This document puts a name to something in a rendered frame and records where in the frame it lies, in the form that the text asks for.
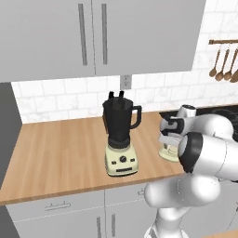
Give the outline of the grey base cupboard door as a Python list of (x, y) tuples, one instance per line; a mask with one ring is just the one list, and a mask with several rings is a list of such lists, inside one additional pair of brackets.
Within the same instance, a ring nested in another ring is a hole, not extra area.
[(106, 234), (112, 238), (112, 214), (115, 214), (114, 238), (144, 238), (155, 221), (156, 209), (144, 201), (106, 206)]
[(20, 238), (98, 238), (97, 217), (100, 217), (103, 238), (103, 216), (100, 207), (15, 221), (14, 225)]

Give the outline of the cream round object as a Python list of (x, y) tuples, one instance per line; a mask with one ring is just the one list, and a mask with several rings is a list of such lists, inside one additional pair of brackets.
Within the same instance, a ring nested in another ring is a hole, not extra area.
[(176, 163), (179, 160), (178, 148), (173, 145), (163, 144), (159, 150), (159, 155), (167, 161)]

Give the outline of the grey drawer front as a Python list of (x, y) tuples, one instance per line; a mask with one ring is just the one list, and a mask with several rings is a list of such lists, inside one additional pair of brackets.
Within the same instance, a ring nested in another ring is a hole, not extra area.
[(142, 183), (107, 189), (105, 191), (105, 205), (123, 205), (144, 201), (144, 195), (138, 195), (138, 191), (141, 189), (145, 190), (145, 187), (146, 183)]
[[(71, 203), (71, 206), (64, 209), (45, 211), (45, 207), (59, 205), (63, 201)], [(84, 192), (71, 195), (46, 198), (42, 200), (7, 205), (7, 211), (14, 221), (30, 218), (40, 218), (55, 214), (67, 213), (87, 208), (101, 207), (104, 205), (104, 191)]]

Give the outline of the wooden hanging spoon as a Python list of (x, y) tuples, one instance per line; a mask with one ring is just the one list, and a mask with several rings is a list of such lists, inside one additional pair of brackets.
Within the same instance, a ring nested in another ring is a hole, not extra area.
[[(236, 50), (235, 50), (235, 54), (234, 54), (232, 64), (231, 64), (231, 69), (234, 65), (234, 62), (235, 62), (237, 56), (238, 56), (238, 48), (236, 48)], [(231, 76), (230, 82), (231, 83), (236, 83), (237, 81), (238, 81), (238, 70), (236, 70), (236, 72)]]
[(238, 47), (234, 51), (234, 55), (233, 55), (232, 62), (231, 62), (231, 67), (224, 75), (224, 80), (226, 80), (226, 81), (231, 79), (231, 71), (232, 71), (232, 67), (233, 67), (233, 64), (236, 60), (237, 55), (238, 55)]
[(217, 74), (217, 64), (218, 64), (218, 58), (219, 58), (219, 55), (220, 55), (220, 51), (221, 51), (221, 45), (220, 45), (220, 47), (218, 49), (218, 53), (216, 55), (215, 65), (214, 65), (213, 69), (209, 73), (210, 77), (214, 77)]
[(228, 59), (229, 53), (230, 53), (230, 47), (228, 47), (228, 49), (226, 50), (221, 71), (220, 71), (219, 73), (217, 73), (217, 75), (216, 75), (216, 77), (215, 77), (217, 81), (221, 81), (221, 80), (223, 79), (223, 76), (224, 76), (223, 71), (224, 71), (225, 64), (226, 64), (226, 61), (227, 61), (227, 59)]

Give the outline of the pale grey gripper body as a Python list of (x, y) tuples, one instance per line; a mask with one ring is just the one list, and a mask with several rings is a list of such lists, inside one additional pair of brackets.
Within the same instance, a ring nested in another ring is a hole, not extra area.
[(160, 135), (159, 141), (170, 146), (178, 147), (181, 137), (172, 137), (172, 136), (164, 136), (163, 134)]

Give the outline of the grey wall socket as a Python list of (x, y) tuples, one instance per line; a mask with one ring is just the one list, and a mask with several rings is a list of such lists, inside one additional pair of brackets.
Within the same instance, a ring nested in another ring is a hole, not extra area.
[(120, 76), (120, 89), (128, 90), (131, 88), (132, 76), (131, 75), (121, 75)]

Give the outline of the grey wall cupboard door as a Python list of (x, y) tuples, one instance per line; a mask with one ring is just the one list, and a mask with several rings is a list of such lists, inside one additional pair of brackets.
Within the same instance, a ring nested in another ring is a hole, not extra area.
[[(107, 5), (106, 65), (101, 4)], [(189, 71), (204, 10), (205, 0), (92, 0), (96, 75)]]
[[(84, 5), (87, 66), (78, 4)], [(0, 0), (0, 82), (94, 74), (91, 0)]]

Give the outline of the black and cream blender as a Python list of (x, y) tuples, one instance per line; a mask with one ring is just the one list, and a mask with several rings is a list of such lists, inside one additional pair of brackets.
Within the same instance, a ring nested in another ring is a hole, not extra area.
[(114, 97), (103, 103), (103, 120), (108, 134), (105, 167), (109, 176), (122, 177), (139, 170), (138, 157), (130, 139), (130, 130), (141, 122), (140, 106), (133, 101)]

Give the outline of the black hob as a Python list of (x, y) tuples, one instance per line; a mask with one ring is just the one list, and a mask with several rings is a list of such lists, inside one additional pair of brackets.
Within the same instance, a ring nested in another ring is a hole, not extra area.
[(196, 109), (183, 104), (177, 112), (161, 112), (160, 135), (183, 137), (189, 132), (238, 142), (238, 106)]

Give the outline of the wooden wall rail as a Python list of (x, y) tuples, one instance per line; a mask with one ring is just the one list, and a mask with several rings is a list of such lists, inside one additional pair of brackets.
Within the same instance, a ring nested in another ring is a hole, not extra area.
[(238, 39), (230, 39), (230, 40), (214, 40), (210, 39), (208, 42), (209, 45), (226, 45), (226, 44), (238, 44)]

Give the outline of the dark grey tall cabinet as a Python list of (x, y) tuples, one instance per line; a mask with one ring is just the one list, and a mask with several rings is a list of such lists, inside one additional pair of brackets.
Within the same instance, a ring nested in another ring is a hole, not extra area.
[[(0, 191), (22, 121), (10, 83), (0, 83)], [(5, 205), (0, 205), (0, 238), (20, 238)]]

